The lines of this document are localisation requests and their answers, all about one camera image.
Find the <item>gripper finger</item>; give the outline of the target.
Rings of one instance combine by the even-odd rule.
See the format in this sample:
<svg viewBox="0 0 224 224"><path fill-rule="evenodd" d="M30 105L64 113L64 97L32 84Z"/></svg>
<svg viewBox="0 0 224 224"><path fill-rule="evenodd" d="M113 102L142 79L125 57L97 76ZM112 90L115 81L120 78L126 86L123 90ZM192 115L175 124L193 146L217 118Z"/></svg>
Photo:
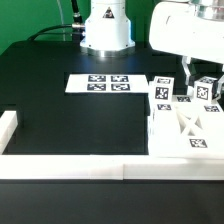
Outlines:
<svg viewBox="0 0 224 224"><path fill-rule="evenodd" d="M218 74L217 80L215 81L214 98L216 100L221 98L224 87L224 64L222 65L221 72Z"/></svg>
<svg viewBox="0 0 224 224"><path fill-rule="evenodd" d="M185 73L185 84L187 86L194 86L196 70L192 62L192 58L189 56L183 56L181 63Z"/></svg>

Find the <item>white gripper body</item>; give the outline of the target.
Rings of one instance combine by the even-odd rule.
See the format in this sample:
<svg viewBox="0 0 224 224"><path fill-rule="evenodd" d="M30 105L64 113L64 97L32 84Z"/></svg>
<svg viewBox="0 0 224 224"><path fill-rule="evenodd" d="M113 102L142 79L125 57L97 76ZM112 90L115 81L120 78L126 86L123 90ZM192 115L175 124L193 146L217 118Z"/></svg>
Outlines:
<svg viewBox="0 0 224 224"><path fill-rule="evenodd" d="M160 2L152 14L149 43L154 50L224 64L224 21L196 16L188 3Z"/></svg>

